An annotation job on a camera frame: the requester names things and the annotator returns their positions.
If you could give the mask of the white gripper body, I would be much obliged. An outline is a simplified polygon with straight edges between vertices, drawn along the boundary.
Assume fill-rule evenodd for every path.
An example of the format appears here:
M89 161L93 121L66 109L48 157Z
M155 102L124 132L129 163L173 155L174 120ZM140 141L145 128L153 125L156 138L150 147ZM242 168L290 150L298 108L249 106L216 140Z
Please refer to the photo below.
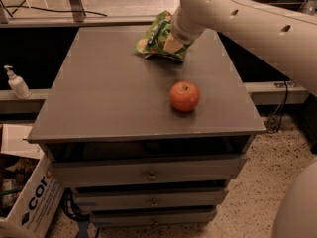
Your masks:
M178 7L171 18L170 30L173 36L184 44L190 44L198 39L205 28L191 19Z

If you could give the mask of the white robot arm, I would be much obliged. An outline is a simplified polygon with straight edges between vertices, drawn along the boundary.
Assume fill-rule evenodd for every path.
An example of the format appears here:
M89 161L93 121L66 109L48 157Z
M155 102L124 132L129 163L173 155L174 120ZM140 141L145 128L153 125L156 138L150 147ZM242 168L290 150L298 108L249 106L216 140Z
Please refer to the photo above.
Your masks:
M189 44L222 33L317 96L317 17L252 0L180 0L171 32ZM271 238L317 238L317 159L294 179Z

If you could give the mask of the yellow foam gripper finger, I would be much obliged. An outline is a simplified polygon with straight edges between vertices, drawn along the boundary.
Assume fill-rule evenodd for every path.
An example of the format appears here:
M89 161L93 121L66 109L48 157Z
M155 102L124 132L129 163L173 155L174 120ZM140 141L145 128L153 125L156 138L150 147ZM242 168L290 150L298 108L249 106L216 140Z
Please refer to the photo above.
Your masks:
M182 48L183 43L180 42L172 33L169 33L164 43L163 49L170 54L174 54Z

